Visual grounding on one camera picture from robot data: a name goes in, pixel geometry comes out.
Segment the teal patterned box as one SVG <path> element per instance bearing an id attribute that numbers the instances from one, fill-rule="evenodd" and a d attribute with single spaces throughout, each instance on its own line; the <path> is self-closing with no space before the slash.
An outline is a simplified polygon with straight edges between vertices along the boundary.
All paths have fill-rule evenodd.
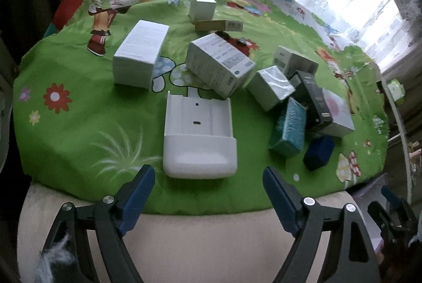
<path id="1" fill-rule="evenodd" d="M 269 150 L 285 158 L 298 155 L 305 144 L 306 108 L 290 97 L 269 140 Z"/>

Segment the grey barcode box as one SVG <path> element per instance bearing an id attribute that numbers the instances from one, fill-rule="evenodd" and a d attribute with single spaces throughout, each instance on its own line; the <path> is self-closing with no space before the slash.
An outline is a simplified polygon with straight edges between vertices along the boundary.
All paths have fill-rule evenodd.
<path id="1" fill-rule="evenodd" d="M 304 71 L 315 75 L 318 70 L 317 62 L 308 59 L 295 50 L 283 46 L 277 47 L 273 56 L 273 64 L 276 65 L 287 78 L 293 76 L 296 71 Z"/>

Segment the brown flat carton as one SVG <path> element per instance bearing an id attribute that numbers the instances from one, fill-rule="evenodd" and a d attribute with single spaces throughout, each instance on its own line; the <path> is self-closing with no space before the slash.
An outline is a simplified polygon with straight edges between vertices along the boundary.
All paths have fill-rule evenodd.
<path id="1" fill-rule="evenodd" d="M 242 32 L 243 23 L 234 20 L 208 20 L 195 23 L 196 32 Z"/>

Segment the shiny silver white box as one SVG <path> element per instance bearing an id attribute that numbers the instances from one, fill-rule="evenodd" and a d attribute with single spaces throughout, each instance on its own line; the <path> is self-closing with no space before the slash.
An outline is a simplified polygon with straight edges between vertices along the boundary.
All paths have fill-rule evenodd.
<path id="1" fill-rule="evenodd" d="M 294 86 L 276 65 L 258 70 L 247 85 L 247 90 L 265 112 L 295 92 Z"/>

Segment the white plastic holder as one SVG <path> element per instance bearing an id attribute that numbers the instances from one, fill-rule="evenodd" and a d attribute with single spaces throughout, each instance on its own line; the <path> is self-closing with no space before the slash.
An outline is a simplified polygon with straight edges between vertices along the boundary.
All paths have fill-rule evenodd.
<path id="1" fill-rule="evenodd" d="M 163 169 L 175 179 L 222 179 L 236 173 L 229 99 L 167 95 Z"/>

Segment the small white cube box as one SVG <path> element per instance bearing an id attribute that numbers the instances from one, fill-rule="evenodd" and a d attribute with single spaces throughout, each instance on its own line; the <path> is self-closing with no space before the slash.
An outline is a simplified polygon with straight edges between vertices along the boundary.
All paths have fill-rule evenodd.
<path id="1" fill-rule="evenodd" d="M 217 2 L 215 0 L 192 0 L 189 17 L 193 23 L 210 21 L 214 17 Z"/>

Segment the small green white object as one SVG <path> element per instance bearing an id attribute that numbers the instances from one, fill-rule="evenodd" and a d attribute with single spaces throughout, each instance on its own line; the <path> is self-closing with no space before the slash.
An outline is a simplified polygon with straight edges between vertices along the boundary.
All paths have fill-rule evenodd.
<path id="1" fill-rule="evenodd" d="M 394 102 L 396 104 L 402 104 L 404 101 L 404 96 L 406 95 L 404 86 L 397 79 L 392 79 L 387 84 L 387 87 L 389 89 L 389 92 L 391 93 Z"/>

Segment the white printed medicine box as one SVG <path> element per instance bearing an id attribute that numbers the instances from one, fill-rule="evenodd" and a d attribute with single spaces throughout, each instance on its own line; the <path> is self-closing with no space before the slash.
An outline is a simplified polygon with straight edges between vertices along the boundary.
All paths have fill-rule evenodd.
<path id="1" fill-rule="evenodd" d="M 223 99 L 239 89 L 255 67 L 254 61 L 215 33 L 190 42 L 185 64 Z"/>

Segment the white pink box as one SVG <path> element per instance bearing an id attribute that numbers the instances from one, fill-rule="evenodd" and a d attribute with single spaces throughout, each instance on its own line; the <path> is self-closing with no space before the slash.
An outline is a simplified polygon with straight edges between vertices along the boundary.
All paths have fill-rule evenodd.
<path id="1" fill-rule="evenodd" d="M 340 138 L 352 133 L 355 128 L 346 100 L 328 89 L 322 88 L 322 92 L 333 120 L 320 132 Z"/>

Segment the black Dormi box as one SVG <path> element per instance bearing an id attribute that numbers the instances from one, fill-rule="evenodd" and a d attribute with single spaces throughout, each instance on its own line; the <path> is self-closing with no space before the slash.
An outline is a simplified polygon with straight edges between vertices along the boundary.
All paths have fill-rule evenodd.
<path id="1" fill-rule="evenodd" d="M 305 71 L 296 71 L 289 82 L 295 88 L 292 98 L 306 108 L 306 130 L 317 133 L 329 126 L 333 118 L 314 76 Z"/>

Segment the dark blue small box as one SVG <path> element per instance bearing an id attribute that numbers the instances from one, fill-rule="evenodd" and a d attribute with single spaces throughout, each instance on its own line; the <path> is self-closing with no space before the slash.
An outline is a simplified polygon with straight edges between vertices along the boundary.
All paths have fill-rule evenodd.
<path id="1" fill-rule="evenodd" d="M 314 138 L 303 157 L 303 163 L 307 170 L 315 171 L 324 167 L 332 156 L 335 142 L 330 135 Z"/>

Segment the tall white box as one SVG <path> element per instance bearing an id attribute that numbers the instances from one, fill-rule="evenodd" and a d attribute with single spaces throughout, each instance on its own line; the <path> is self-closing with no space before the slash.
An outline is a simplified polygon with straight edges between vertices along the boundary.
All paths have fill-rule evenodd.
<path id="1" fill-rule="evenodd" d="M 150 89 L 168 25 L 139 20 L 112 59 L 114 83 Z"/>

